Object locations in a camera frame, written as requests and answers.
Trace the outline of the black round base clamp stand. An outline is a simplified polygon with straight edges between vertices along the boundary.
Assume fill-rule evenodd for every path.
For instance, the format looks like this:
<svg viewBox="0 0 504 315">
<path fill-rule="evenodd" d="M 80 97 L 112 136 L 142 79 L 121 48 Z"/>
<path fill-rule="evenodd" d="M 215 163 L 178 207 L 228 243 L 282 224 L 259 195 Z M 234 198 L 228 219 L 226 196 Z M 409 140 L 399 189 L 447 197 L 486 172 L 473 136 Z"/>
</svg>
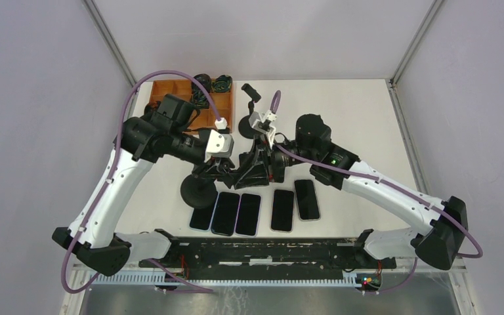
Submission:
<svg viewBox="0 0 504 315">
<path fill-rule="evenodd" d="M 254 112 L 255 104 L 261 100 L 261 95 L 248 83 L 243 84 L 241 90 L 244 91 L 251 98 L 251 100 L 247 105 L 249 113 L 240 119 L 238 123 L 238 131 L 244 138 L 254 139 L 255 135 L 259 132 L 252 128 L 249 119 L 251 117 L 251 114 Z"/>
</svg>

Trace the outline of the white case phone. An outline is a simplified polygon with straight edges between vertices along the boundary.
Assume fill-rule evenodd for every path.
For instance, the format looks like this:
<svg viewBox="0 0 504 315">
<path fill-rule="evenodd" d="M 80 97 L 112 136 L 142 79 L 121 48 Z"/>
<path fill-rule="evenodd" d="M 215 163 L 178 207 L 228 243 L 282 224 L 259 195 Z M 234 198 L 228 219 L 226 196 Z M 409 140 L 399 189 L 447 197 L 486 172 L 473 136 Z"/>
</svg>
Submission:
<svg viewBox="0 0 504 315">
<path fill-rule="evenodd" d="M 294 182 L 294 187 L 300 219 L 303 221 L 319 220 L 321 214 L 314 182 L 300 179 Z"/>
</svg>

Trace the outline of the lilac case phone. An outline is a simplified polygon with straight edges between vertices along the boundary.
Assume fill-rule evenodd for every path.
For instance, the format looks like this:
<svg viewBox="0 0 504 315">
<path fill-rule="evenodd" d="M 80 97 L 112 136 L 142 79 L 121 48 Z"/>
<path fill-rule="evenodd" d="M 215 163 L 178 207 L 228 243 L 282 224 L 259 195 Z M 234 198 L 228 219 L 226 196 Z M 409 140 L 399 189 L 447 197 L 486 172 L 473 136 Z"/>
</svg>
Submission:
<svg viewBox="0 0 504 315">
<path fill-rule="evenodd" d="M 242 194 L 234 232 L 239 236 L 256 236 L 260 210 L 260 195 Z"/>
</svg>

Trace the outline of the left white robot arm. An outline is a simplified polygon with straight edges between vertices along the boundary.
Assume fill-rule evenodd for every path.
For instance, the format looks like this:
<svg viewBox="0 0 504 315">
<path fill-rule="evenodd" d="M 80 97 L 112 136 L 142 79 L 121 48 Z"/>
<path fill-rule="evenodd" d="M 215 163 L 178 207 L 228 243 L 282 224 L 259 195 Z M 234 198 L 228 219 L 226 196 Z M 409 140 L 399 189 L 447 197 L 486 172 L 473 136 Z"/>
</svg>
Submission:
<svg viewBox="0 0 504 315">
<path fill-rule="evenodd" d="M 198 137 L 187 133 L 197 111 L 195 105 L 167 94 L 155 106 L 147 105 L 144 115 L 124 121 L 102 183 L 78 218 L 67 227 L 58 227 L 52 239 L 104 276 L 144 259 L 156 259 L 167 268 L 176 265 L 180 250 L 167 233 L 122 234 L 115 229 L 137 186 L 159 158 L 173 156 L 195 167 L 229 160 L 234 139 L 225 120 L 214 129 L 200 129 Z"/>
</svg>

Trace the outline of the light blue case phone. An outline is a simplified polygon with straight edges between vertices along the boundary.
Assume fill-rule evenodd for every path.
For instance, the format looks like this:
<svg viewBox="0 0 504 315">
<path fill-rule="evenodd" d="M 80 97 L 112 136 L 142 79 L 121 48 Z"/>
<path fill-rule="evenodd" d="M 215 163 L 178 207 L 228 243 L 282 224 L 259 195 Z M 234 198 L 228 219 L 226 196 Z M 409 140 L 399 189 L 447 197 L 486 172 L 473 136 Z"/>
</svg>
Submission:
<svg viewBox="0 0 504 315">
<path fill-rule="evenodd" d="M 199 231 L 209 231 L 211 228 L 211 222 L 213 219 L 214 212 L 215 212 L 214 205 L 211 205 L 206 208 L 193 209 L 189 222 L 190 229 Z"/>
</svg>

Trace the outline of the tall black round stand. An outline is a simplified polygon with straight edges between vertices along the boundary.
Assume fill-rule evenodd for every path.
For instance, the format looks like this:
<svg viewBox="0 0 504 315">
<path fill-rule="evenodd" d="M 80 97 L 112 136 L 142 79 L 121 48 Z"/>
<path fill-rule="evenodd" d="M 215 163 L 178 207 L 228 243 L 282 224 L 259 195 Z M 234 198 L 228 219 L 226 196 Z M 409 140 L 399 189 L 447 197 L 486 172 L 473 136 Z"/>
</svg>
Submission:
<svg viewBox="0 0 504 315">
<path fill-rule="evenodd" d="M 183 202 L 196 209 L 213 205 L 217 198 L 215 183 L 222 182 L 231 188 L 236 183 L 236 174 L 225 171 L 193 172 L 188 175 L 180 186 L 180 196 Z"/>
</svg>

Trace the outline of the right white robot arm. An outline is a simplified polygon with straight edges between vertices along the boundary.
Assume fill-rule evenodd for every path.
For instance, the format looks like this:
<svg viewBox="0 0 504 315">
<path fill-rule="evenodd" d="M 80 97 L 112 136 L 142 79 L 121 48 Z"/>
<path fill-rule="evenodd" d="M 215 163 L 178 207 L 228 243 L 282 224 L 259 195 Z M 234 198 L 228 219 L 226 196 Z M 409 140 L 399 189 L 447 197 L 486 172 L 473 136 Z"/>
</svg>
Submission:
<svg viewBox="0 0 504 315">
<path fill-rule="evenodd" d="M 307 163 L 310 174 L 322 184 L 360 196 L 408 224 L 399 230 L 364 230 L 353 249 L 354 262 L 369 268 L 378 260 L 395 257 L 421 259 L 449 270 L 469 237 L 465 202 L 447 200 L 412 190 L 378 172 L 356 154 L 331 141 L 331 128 L 320 115 L 304 114 L 295 124 L 295 138 L 275 141 L 274 114 L 257 112 L 241 119 L 239 133 L 259 141 L 268 155 L 267 182 L 281 182 L 286 168 Z"/>
</svg>

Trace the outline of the pink case phone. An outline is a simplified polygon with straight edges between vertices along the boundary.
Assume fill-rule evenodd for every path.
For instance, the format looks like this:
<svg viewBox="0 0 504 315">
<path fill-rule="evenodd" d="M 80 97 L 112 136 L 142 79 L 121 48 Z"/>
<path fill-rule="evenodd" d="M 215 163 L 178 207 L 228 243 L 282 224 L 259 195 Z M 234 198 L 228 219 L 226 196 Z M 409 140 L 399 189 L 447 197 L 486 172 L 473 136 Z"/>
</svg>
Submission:
<svg viewBox="0 0 504 315">
<path fill-rule="evenodd" d="M 273 231 L 290 232 L 293 228 L 295 194 L 291 190 L 275 190 L 272 202 L 270 228 Z"/>
</svg>

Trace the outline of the dark blue case phone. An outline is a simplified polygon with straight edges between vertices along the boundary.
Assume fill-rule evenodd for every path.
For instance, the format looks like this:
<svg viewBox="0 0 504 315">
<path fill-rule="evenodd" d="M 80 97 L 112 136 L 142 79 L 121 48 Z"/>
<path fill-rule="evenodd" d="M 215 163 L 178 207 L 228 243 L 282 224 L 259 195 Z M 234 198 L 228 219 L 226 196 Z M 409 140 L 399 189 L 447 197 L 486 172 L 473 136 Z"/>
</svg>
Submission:
<svg viewBox="0 0 504 315">
<path fill-rule="evenodd" d="M 231 192 L 221 192 L 219 194 L 211 222 L 212 233 L 221 236 L 233 235 L 236 226 L 239 205 L 239 194 Z"/>
</svg>

